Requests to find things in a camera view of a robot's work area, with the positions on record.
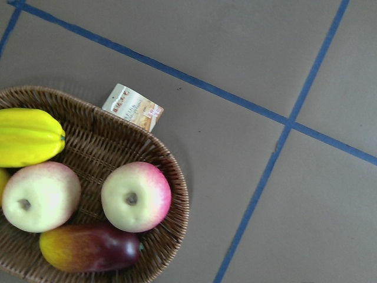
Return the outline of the brown wicker basket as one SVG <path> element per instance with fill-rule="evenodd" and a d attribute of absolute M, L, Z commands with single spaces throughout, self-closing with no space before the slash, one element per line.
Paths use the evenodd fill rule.
<path fill-rule="evenodd" d="M 169 149 L 151 133 L 99 107 L 62 91 L 41 86 L 1 90 L 2 108 L 39 108 L 57 119 L 66 133 L 65 149 L 55 161 L 79 177 L 82 196 L 71 223 L 104 220 L 100 190 L 104 179 L 119 166 L 144 161 L 167 178 L 172 201 L 157 227 L 141 234 L 143 250 L 127 269 L 100 273 L 67 273 L 52 267 L 41 255 L 39 236 L 1 219 L 1 271 L 28 282 L 151 282 L 176 256 L 189 221 L 189 193 L 184 175 Z"/>

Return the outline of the pink green apple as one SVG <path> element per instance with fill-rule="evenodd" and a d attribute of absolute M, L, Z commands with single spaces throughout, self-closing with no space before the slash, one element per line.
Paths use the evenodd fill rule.
<path fill-rule="evenodd" d="M 41 233 L 64 224 L 81 197 L 78 176 L 66 165 L 44 162 L 17 171 L 2 194 L 2 210 L 16 228 Z"/>
<path fill-rule="evenodd" d="M 171 189 L 156 166 L 146 162 L 125 164 L 105 179 L 101 203 L 107 220 L 126 232 L 145 232 L 168 214 Z"/>

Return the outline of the purple eggplant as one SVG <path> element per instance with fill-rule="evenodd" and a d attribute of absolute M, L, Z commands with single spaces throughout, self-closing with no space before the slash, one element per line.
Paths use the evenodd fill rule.
<path fill-rule="evenodd" d="M 39 237 L 42 256 L 64 272 L 105 272 L 134 265 L 143 244 L 108 223 L 65 225 Z"/>

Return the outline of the yellow starfruit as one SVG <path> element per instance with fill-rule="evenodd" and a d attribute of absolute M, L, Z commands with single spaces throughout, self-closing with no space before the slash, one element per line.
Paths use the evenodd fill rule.
<path fill-rule="evenodd" d="M 62 125 L 44 110 L 1 110 L 1 167 L 24 167 L 51 159 L 65 147 Z"/>

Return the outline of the yellow pear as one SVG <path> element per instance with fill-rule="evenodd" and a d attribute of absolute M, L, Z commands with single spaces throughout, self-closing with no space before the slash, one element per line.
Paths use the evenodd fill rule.
<path fill-rule="evenodd" d="M 1 199 L 2 199 L 5 186 L 8 183 L 10 178 L 11 178 L 11 175 L 9 174 L 9 172 L 4 168 L 0 168 L 0 198 Z"/>

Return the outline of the paper price tag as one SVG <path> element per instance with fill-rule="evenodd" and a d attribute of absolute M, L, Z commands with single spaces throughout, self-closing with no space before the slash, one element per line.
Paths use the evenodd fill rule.
<path fill-rule="evenodd" d="M 102 109 L 151 132 L 164 109 L 129 87 L 116 84 Z"/>

